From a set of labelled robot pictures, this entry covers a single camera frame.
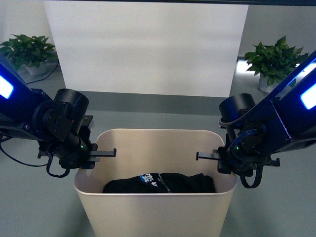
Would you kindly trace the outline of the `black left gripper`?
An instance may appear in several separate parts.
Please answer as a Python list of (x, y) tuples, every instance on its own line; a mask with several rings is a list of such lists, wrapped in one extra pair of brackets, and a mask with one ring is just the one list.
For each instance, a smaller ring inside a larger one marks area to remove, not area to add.
[(59, 164), (63, 169), (93, 169), (95, 161), (91, 157), (115, 157), (117, 150), (97, 151), (98, 146), (91, 143), (90, 126), (93, 116), (85, 115), (73, 119), (70, 128), (58, 127), (59, 131), (66, 134), (64, 139), (53, 136), (51, 141), (39, 141), (39, 155), (49, 157), (47, 169), (50, 169), (53, 157), (59, 158)]

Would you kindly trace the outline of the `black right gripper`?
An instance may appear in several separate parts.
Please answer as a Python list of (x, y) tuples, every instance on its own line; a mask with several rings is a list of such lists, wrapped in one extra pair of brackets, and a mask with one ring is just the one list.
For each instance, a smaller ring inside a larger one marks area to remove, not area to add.
[(280, 166), (280, 160), (272, 160), (271, 156), (261, 156), (252, 154), (251, 156), (240, 156), (238, 152), (240, 149), (231, 151), (231, 147), (219, 147), (213, 150), (213, 153), (197, 152), (196, 160), (209, 159), (216, 160), (217, 171), (223, 174), (253, 174), (256, 172), (262, 173), (264, 166)]

